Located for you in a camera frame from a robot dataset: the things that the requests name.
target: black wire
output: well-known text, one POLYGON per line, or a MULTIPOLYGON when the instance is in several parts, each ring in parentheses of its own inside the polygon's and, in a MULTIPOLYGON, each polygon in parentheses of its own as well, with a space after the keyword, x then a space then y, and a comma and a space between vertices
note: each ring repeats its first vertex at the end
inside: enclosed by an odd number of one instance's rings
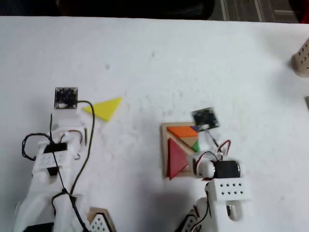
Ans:
POLYGON ((73 194, 74 192, 74 189, 75 189, 75 186, 76 186, 76 183, 78 181, 78 178, 80 177, 80 175, 82 174, 88 160, 89 160, 89 157, 90 157, 90 150, 91 150, 91 144, 92 144, 92 138, 93 138, 93 132, 94 132, 94 127, 95 127, 95 109, 93 108, 93 105, 89 102, 89 101, 78 101, 78 103, 88 103, 91 107, 91 110, 92 110, 92 128, 91 128, 91 134, 90 134, 90 140, 89 140, 89 147, 88 147, 88 154, 87 154, 87 158, 82 166, 82 168, 80 169, 79 173, 77 174, 75 180, 74 180, 74 183, 72 185, 72 188, 71 188, 71 191, 70 191, 70 194, 73 194))
POLYGON ((49 121, 49 136, 53 140, 53 135, 52 135, 52 122, 53 122, 53 114, 50 114, 50 121, 49 121))
MULTIPOLYGON (((33 157, 33 158, 32 158, 32 157, 28 156, 28 155, 26 154, 26 152, 25 152, 26 141, 27 141, 27 139, 28 139, 29 137, 31 137, 31 136, 44 136, 45 138, 47 138, 47 139, 49 140, 49 142, 50 142, 51 144, 55 144, 55 142, 54 142, 53 139, 52 139, 52 122, 53 122, 53 115, 51 114, 51 116, 50 116, 50 124, 49 124, 49 135, 50 135, 50 136, 48 136, 48 135, 45 134, 45 133, 31 133, 31 134, 27 135, 27 136, 24 138, 24 140, 23 140, 23 142, 22 142, 22 156, 23 156, 23 157, 25 157, 25 158, 27 158, 27 159, 29 159, 29 160, 32 160, 32 161, 35 161, 35 159, 36 159, 36 157, 33 157)), ((81 216, 80 216, 80 214, 79 214, 79 212, 78 212, 78 210, 77 210, 76 203, 75 203, 75 199, 74 199, 75 197, 72 196, 71 194, 69 194, 68 191, 67 191, 67 189, 64 187, 63 180, 62 180, 62 176, 61 176, 61 173, 60 173, 60 168, 59 168, 59 166, 58 166, 58 162, 57 162, 57 159, 56 159, 56 157, 55 157, 55 153, 54 153, 54 151, 52 151, 52 153, 53 153, 53 157, 54 157, 55 164, 56 164, 56 167, 57 167, 57 171, 58 171, 58 173, 59 173, 61 185, 62 185, 62 187, 63 187, 62 192, 56 194, 56 195, 53 196, 52 199, 51 199, 51 201, 52 201, 52 207, 53 207, 53 209, 54 209, 54 214, 56 215, 56 208, 55 208, 55 206, 54 206, 54 199, 57 198, 57 197, 59 197, 59 196, 61 196, 61 195, 68 194, 68 195, 69 195, 69 198, 70 198, 70 201, 71 201, 71 204, 72 204, 72 208, 73 208, 73 210, 74 210, 74 212, 75 212, 75 214, 76 214, 76 217, 77 217, 79 223, 81 224, 81 226, 82 226, 82 228, 83 228, 83 231, 84 231, 84 232, 89 232, 89 230, 87 229, 85 223, 83 222, 83 220, 82 220, 82 218, 81 218, 81 216)))
POLYGON ((44 136, 44 137, 46 137, 46 138, 49 140, 49 142, 50 142, 51 144, 54 144, 54 141, 51 139, 50 136, 48 136, 48 135, 45 134, 45 133, 31 133, 31 134, 27 135, 27 136, 24 138, 23 142, 21 143, 21 154, 22 154, 23 157, 25 157, 25 158, 27 158, 27 159, 29 159, 29 160, 35 161, 36 157, 33 157, 33 158, 32 158, 32 157, 28 156, 28 155, 26 154, 26 152, 25 152, 26 141, 27 141, 27 139, 28 139, 29 137, 32 137, 32 136, 44 136))
POLYGON ((194 228, 194 227, 198 226, 199 224, 201 224, 201 222, 202 222, 203 220, 205 220, 205 218, 206 218, 208 212, 209 212, 210 217, 211 217, 211 208, 210 208, 210 205, 209 205, 208 191, 206 191, 206 195, 207 195, 207 208, 206 208, 206 213, 205 213, 205 215, 203 216, 203 218, 202 218, 200 221, 198 221, 196 224, 194 224, 194 225, 192 226, 192 228, 194 228))
POLYGON ((214 144, 216 145, 216 147, 219 147, 217 141, 215 140, 215 138, 211 135, 211 133, 209 132, 209 130, 205 130, 207 134, 209 134, 209 136, 211 137, 212 141, 214 142, 214 144))
POLYGON ((216 155, 215 155, 213 152, 211 152, 211 151, 205 151, 202 155, 200 155, 200 157, 204 156, 206 153, 212 154, 212 155, 215 157, 215 159, 216 159, 217 161, 219 161, 218 158, 216 157, 216 155))

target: yellow tangram piece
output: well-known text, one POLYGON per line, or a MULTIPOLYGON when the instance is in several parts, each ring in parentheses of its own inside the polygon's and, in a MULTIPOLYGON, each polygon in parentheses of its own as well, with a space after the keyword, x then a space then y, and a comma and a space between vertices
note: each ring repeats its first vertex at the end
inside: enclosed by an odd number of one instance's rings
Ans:
MULTIPOLYGON (((121 100, 122 98, 115 98, 109 101, 94 104, 93 108, 95 109, 95 115, 99 118, 109 121, 121 100)), ((92 114, 90 106, 83 108, 83 110, 92 114)))

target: dark background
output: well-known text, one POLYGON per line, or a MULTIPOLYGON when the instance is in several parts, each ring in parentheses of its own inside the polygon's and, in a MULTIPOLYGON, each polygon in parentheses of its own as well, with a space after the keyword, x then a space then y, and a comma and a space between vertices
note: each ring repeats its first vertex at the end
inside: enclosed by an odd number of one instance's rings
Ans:
POLYGON ((300 22, 306 0, 0 0, 0 15, 300 22))

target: green tangram piece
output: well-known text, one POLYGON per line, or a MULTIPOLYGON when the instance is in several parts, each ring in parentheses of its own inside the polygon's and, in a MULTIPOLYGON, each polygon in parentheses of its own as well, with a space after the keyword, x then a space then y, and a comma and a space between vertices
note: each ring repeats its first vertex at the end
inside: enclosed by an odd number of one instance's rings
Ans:
POLYGON ((198 147, 198 140, 195 142, 195 144, 192 147, 192 150, 194 150, 195 152, 199 151, 199 147, 198 147))

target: tangram puzzle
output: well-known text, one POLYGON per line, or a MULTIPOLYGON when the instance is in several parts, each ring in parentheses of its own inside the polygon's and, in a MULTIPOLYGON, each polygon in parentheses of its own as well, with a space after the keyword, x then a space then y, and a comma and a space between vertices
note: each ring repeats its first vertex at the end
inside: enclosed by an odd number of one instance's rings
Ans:
POLYGON ((193 122, 162 123, 163 172, 169 179, 192 176, 188 155, 199 151, 197 128, 193 122))

